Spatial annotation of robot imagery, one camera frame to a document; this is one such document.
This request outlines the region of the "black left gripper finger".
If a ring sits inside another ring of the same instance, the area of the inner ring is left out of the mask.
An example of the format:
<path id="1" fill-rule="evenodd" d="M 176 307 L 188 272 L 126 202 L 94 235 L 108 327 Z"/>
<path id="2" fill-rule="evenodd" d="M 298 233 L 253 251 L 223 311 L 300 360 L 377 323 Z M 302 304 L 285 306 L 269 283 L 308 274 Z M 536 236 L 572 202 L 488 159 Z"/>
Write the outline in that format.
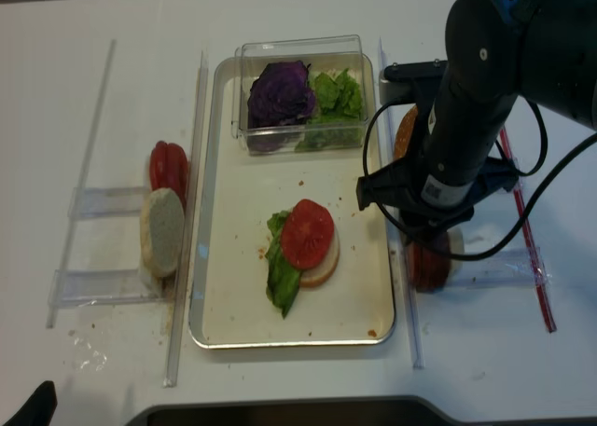
<path id="1" fill-rule="evenodd" d="M 55 384 L 41 383 L 5 426 L 49 426 L 57 407 Z"/>

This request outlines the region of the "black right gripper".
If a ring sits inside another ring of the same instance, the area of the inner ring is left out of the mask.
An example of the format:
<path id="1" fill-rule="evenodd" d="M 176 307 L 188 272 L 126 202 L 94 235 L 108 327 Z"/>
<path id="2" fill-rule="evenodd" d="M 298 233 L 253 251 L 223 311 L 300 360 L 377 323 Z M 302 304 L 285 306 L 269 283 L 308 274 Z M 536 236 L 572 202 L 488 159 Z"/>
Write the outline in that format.
<path id="1" fill-rule="evenodd" d="M 478 203 L 519 180 L 510 160 L 487 155 L 407 155 L 375 172 L 363 158 L 362 168 L 359 209 L 376 204 L 404 235 L 422 241 L 471 220 Z"/>

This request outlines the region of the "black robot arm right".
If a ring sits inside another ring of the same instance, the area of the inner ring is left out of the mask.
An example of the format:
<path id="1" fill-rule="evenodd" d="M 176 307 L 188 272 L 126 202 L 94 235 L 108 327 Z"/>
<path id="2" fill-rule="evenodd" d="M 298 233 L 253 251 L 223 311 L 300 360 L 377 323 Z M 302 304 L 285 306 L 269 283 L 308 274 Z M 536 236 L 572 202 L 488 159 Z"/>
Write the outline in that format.
<path id="1" fill-rule="evenodd" d="M 518 98 L 596 126 L 596 0 L 457 0 L 445 48 L 443 61 L 382 71 L 383 106 L 418 114 L 406 155 L 356 185 L 360 209 L 398 209 L 393 224 L 420 244 L 516 185 L 491 150 Z"/>

